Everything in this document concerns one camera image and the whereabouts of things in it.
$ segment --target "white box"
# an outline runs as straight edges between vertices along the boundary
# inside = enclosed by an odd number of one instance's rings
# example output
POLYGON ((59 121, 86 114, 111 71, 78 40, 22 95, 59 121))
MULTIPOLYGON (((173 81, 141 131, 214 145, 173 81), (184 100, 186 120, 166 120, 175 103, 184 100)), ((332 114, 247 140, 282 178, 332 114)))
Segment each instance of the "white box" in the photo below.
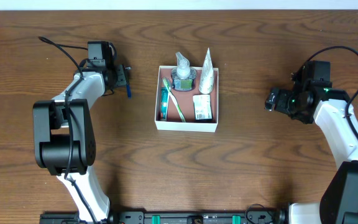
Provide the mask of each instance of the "white box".
MULTIPOLYGON (((214 90, 211 93, 211 109, 213 111, 213 120, 211 123, 196 123, 196 122, 186 122, 186 123, 182 123, 180 121, 176 122, 176 121, 169 121, 170 117, 168 114, 167 115, 167 121, 160 121, 160 103, 161 103, 161 87, 162 87, 162 70, 168 69, 171 70, 173 68, 175 68, 176 66, 164 66, 161 65, 159 70, 158 70, 158 83, 157 83, 157 94, 156 94, 156 98, 155 98, 155 116, 154 116, 154 121, 155 121, 155 125, 157 127, 158 130, 168 130, 168 131, 201 131, 201 132, 215 132, 216 127, 218 126, 218 114, 219 114, 219 70, 217 68, 214 68, 214 72, 215 72, 215 81, 214 81, 214 90)), ((202 71, 203 68, 201 67, 193 67, 194 69, 197 70, 197 78, 196 78, 196 87, 194 90, 192 90, 191 92, 186 92, 186 93, 182 93, 179 91, 174 91, 172 90, 173 95, 177 98, 178 100, 178 104, 181 107, 181 103, 180 103, 180 99, 178 99, 178 96, 182 97, 182 95, 186 95, 186 97, 188 97, 188 102, 191 103, 193 105, 193 97, 192 95, 200 95, 202 93, 200 93, 198 91, 198 84, 200 82, 200 73, 202 71)), ((177 112, 177 109, 175 107, 175 105, 173 104, 172 100, 170 99, 169 102, 169 106, 168 106, 168 111, 175 110, 177 112)), ((181 110, 183 112, 183 114, 185 113, 189 113, 190 109, 186 109, 183 110, 181 107, 181 110)), ((193 119, 189 119, 190 116, 185 115, 185 119, 186 121, 195 121, 195 118, 193 119)))

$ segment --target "toothbrush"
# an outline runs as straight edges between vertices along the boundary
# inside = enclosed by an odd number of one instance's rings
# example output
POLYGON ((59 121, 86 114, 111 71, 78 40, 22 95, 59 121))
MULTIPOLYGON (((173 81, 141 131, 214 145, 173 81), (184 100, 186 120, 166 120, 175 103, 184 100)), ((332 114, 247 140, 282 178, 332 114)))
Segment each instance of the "toothbrush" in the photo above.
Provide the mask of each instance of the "toothbrush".
POLYGON ((173 104, 177 107, 177 110, 178 110, 178 113, 179 113, 181 121, 186 122, 185 117, 184 117, 183 113, 181 112, 181 109, 180 109, 179 104, 177 102, 177 99, 175 98, 175 96, 171 92, 171 82, 170 82, 170 80, 168 78, 166 78, 166 77, 163 77, 162 78, 162 83, 164 83, 164 86, 167 88, 168 95, 171 97, 171 99, 173 101, 173 104))

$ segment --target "wood grain surface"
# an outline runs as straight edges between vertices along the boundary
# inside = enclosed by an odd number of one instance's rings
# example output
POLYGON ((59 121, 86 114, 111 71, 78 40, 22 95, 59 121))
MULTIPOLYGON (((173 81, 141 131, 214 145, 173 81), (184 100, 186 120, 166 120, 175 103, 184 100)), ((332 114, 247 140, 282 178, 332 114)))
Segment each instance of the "wood grain surface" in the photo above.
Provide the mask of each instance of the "wood grain surface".
MULTIPOLYGON (((34 159, 32 105, 59 94, 74 65, 37 39, 86 46, 115 44, 132 66, 125 90, 91 109, 96 173, 112 207, 245 210, 252 203, 319 201, 336 168, 316 125, 264 110, 273 86, 331 45, 358 50, 358 11, 55 11, 0 12, 0 223, 37 223, 43 211, 75 211, 67 189, 34 159), (180 51, 202 66, 211 49, 219 68, 216 133, 157 131, 159 65, 180 51)), ((83 50, 68 49, 80 61, 83 50)), ((335 88, 358 88, 358 58, 331 61, 335 88)), ((358 98, 354 102, 358 118, 358 98)))

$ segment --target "green tape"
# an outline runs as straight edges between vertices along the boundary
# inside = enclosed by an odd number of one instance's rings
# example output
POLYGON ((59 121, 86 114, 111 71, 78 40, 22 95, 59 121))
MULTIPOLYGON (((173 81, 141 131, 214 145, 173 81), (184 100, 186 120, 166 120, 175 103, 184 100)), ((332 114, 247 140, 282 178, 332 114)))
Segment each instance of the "green tape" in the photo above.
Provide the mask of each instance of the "green tape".
POLYGON ((152 216, 152 224, 160 224, 160 216, 159 215, 152 216))
POLYGON ((233 215, 233 224, 241 224, 241 216, 233 215))

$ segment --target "white bottle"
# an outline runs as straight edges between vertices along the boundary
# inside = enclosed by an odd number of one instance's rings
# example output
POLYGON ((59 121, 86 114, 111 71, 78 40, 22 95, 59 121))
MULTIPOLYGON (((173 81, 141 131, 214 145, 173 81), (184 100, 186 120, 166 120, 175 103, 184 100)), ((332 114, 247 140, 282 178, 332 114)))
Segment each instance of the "white bottle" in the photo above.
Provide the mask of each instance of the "white bottle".
POLYGON ((212 66, 211 54, 208 48, 205 55, 203 71, 201 72, 200 85, 198 87, 200 93, 210 94, 212 92, 212 89, 214 88, 214 80, 214 68, 212 66))

